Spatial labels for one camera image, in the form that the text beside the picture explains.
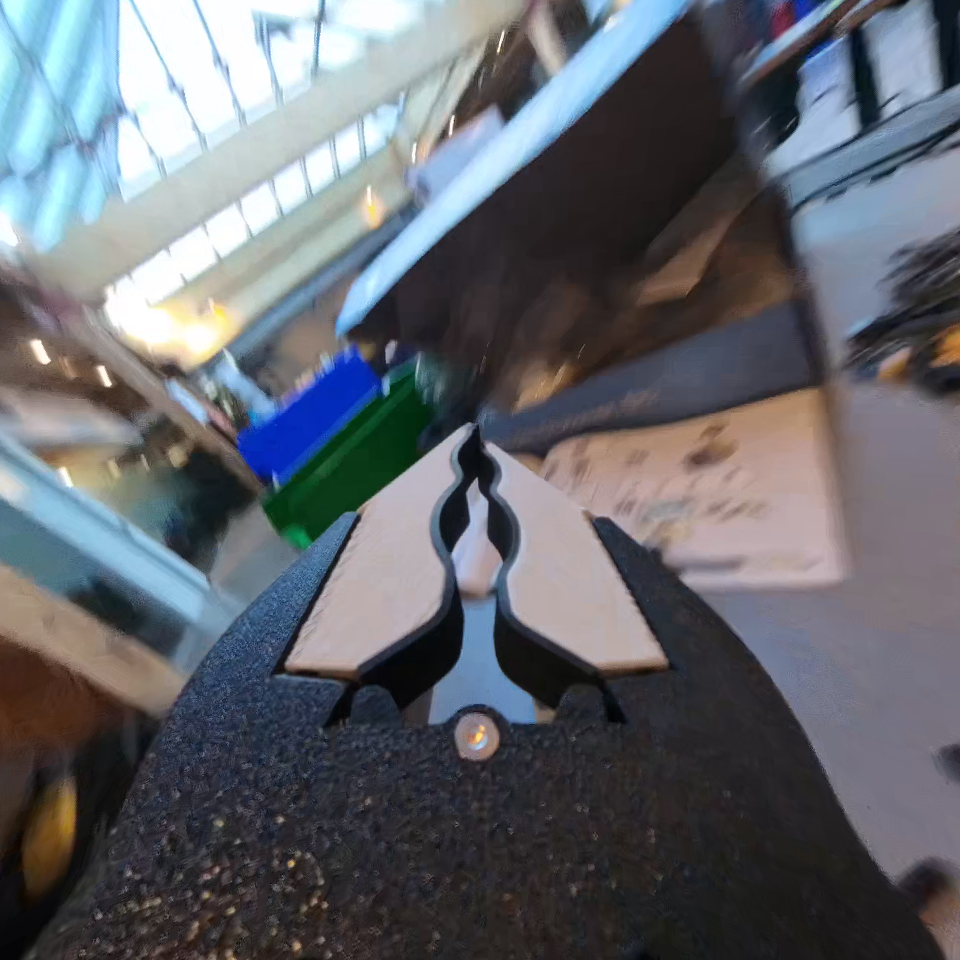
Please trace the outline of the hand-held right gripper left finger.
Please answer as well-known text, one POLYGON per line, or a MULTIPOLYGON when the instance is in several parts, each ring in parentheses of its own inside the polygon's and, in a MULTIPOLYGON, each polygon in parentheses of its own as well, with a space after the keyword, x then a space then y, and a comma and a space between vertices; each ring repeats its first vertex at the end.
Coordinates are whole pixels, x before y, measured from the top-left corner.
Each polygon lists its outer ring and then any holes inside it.
POLYGON ((379 687, 410 707, 450 673, 464 626, 452 552, 470 522, 480 459, 477 426, 462 426, 346 516, 286 674, 379 687))

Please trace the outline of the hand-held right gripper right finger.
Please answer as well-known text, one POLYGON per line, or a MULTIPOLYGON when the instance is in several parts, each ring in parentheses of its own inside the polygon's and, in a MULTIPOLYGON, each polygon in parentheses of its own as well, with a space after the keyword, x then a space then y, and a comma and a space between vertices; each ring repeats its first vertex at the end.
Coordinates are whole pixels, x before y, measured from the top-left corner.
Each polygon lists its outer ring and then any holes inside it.
POLYGON ((486 535, 501 559, 493 637, 504 675, 558 707, 571 688, 668 670, 593 516, 493 443, 480 464, 486 535))

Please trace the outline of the grey desk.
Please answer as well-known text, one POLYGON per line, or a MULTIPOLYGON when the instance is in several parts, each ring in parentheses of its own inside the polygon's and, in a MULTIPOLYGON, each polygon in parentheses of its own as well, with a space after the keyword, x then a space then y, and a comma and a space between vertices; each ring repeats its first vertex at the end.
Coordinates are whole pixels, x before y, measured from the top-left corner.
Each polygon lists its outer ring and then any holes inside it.
POLYGON ((842 582, 708 592, 804 727, 895 879, 958 877, 958 409, 839 378, 821 390, 842 582))

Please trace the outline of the green bin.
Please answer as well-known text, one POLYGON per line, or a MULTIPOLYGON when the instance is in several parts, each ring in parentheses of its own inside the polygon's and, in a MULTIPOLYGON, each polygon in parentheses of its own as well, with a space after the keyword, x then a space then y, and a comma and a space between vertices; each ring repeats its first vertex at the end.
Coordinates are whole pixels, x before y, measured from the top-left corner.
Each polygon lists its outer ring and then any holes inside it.
POLYGON ((389 375, 374 396, 322 439, 290 478, 261 505, 273 530, 305 549, 342 514, 353 512, 421 458, 418 442, 434 419, 411 361, 389 375))

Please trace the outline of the blue bin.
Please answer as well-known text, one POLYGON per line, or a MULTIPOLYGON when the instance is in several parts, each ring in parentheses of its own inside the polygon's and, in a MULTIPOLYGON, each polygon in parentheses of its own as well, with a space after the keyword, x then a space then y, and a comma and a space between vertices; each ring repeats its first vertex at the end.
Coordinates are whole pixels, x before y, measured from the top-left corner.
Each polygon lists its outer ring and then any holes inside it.
POLYGON ((380 378, 352 348, 335 357, 310 386, 270 418, 242 431, 237 448, 262 482, 286 484, 380 395, 380 378))

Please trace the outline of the white instruction booklet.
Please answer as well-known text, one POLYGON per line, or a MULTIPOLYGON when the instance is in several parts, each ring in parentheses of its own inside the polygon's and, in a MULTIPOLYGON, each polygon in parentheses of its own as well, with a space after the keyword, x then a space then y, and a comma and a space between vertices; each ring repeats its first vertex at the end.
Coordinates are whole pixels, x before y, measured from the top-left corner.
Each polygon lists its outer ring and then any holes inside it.
POLYGON ((566 439, 521 482, 519 591, 591 582, 614 522, 698 591, 815 590, 848 574, 822 392, 566 439))

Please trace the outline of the grey-blue cardboard box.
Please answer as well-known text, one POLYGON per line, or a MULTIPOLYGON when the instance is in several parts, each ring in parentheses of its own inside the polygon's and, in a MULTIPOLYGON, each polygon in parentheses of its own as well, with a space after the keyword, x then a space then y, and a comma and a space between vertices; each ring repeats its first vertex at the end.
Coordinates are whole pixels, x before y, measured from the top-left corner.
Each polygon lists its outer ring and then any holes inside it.
POLYGON ((812 307, 792 300, 613 367, 515 414, 486 414, 483 440, 544 457, 561 442, 669 426, 823 385, 812 307))

